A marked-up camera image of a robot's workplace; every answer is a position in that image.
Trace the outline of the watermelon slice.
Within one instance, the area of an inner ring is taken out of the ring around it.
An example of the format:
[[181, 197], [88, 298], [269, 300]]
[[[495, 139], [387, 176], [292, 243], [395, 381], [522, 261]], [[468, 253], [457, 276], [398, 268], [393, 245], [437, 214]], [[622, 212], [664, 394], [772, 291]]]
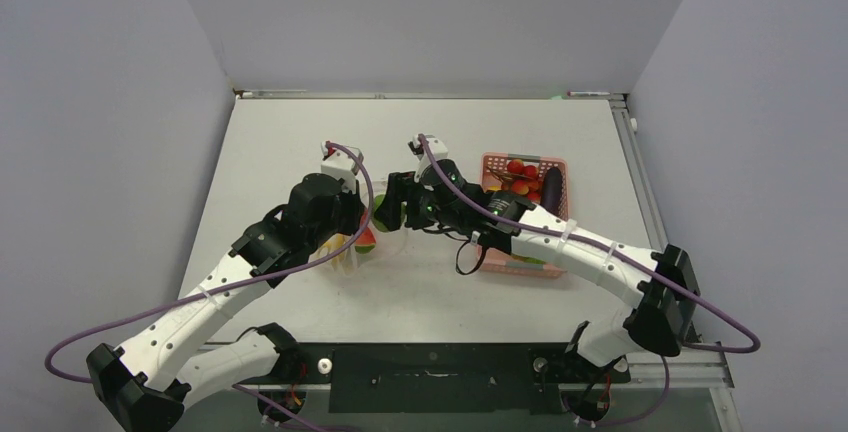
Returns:
[[373, 223], [369, 222], [365, 231], [354, 242], [354, 251], [361, 255], [369, 254], [376, 248], [376, 245], [377, 239]]

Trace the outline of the yellow bell pepper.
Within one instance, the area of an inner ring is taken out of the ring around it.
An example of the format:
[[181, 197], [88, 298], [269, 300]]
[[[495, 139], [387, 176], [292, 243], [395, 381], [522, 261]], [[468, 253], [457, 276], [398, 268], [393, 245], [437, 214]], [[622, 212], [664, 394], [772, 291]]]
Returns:
[[316, 257], [324, 258], [336, 253], [328, 263], [332, 267], [341, 267], [349, 255], [349, 248], [346, 246], [348, 239], [349, 237], [343, 234], [332, 236], [316, 251]]

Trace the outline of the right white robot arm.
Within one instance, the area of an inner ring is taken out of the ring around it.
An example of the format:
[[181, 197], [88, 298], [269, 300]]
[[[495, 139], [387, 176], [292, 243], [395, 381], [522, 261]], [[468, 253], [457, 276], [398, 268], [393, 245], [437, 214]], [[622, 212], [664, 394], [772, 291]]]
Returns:
[[510, 191], [466, 181], [450, 159], [422, 173], [396, 172], [376, 207], [386, 229], [448, 229], [483, 250], [541, 261], [619, 299], [609, 318], [585, 322], [565, 353], [567, 371], [589, 380], [631, 352], [676, 357], [693, 315], [683, 250], [631, 247], [578, 227]]

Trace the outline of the red cherry tomato bunch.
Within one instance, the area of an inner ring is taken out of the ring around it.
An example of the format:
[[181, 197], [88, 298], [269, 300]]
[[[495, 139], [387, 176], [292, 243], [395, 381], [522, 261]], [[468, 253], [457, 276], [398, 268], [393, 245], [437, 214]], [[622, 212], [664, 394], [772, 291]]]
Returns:
[[488, 191], [508, 191], [533, 203], [540, 202], [541, 172], [537, 163], [496, 157], [487, 162], [485, 172], [490, 182]]

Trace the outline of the clear zip top bag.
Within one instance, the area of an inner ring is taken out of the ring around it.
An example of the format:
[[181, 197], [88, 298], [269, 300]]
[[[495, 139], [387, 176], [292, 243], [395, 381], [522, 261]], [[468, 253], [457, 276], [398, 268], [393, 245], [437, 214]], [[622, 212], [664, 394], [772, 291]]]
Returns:
[[[388, 180], [382, 178], [374, 182], [375, 207], [381, 205], [388, 189]], [[310, 258], [320, 259], [340, 249], [349, 236], [336, 234], [328, 239]], [[408, 243], [406, 229], [390, 231], [387, 226], [373, 217], [366, 232], [350, 248], [322, 265], [344, 276], [351, 276], [362, 269], [374, 268], [378, 262], [399, 256]]]

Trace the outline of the pink plastic basket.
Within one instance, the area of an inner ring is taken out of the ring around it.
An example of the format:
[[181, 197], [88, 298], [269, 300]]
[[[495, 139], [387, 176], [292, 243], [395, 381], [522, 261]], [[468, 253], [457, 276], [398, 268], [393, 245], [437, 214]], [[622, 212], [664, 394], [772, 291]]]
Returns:
[[[485, 153], [481, 182], [486, 191], [513, 192], [541, 205], [562, 220], [569, 218], [568, 170], [562, 159], [507, 153]], [[482, 262], [484, 272], [556, 279], [563, 269], [537, 259], [491, 250]]]

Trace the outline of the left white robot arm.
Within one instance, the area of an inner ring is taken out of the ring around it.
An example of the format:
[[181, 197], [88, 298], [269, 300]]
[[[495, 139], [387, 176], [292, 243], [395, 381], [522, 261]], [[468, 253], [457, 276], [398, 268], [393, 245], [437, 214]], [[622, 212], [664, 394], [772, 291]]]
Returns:
[[249, 226], [176, 307], [118, 346], [101, 344], [86, 358], [98, 399], [126, 431], [169, 431], [205, 397], [254, 377], [289, 380], [297, 341], [269, 323], [228, 346], [200, 353], [243, 308], [282, 282], [281, 272], [306, 264], [336, 234], [351, 236], [365, 206], [359, 188], [322, 173], [306, 175], [289, 201]]

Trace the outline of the green lettuce head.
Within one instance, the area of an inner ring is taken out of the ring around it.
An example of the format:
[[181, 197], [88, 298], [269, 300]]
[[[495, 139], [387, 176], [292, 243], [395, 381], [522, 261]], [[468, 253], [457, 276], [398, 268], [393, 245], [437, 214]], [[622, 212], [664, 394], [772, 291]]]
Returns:
[[380, 193], [375, 197], [375, 207], [371, 214], [371, 221], [379, 232], [397, 232], [405, 222], [406, 204], [390, 200], [388, 205], [384, 205], [385, 198], [386, 195], [384, 193]]

